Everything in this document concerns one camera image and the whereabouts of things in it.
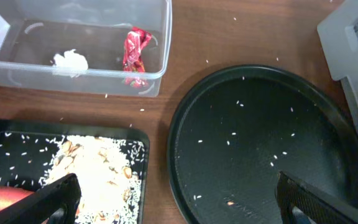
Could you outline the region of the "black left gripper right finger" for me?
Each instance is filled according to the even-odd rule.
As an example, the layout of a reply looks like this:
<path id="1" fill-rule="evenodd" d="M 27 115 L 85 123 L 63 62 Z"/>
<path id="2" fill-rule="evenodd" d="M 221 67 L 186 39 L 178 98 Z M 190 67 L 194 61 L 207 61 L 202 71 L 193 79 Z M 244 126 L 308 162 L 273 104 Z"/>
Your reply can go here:
<path id="1" fill-rule="evenodd" d="M 358 224 L 358 209 L 284 171 L 279 172 L 275 198 L 283 223 Z"/>

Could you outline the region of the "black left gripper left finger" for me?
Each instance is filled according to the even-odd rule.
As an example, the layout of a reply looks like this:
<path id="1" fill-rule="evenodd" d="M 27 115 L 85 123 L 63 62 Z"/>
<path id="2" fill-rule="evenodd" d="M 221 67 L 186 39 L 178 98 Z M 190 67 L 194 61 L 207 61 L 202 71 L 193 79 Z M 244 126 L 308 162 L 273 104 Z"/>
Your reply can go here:
<path id="1" fill-rule="evenodd" d="M 80 199 L 77 176 L 67 174 L 1 210 L 0 224 L 74 223 Z"/>

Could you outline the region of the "red snack wrapper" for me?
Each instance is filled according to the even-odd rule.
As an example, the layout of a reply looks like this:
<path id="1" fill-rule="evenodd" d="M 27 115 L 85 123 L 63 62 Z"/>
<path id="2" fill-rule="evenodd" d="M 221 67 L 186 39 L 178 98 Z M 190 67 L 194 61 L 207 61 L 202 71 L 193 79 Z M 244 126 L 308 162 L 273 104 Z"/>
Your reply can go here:
<path id="1" fill-rule="evenodd" d="M 152 39 L 152 34 L 133 27 L 128 32 L 124 41 L 124 56 L 122 61 L 122 69 L 125 72 L 145 73 L 145 66 L 142 60 L 142 50 L 148 46 Z"/>

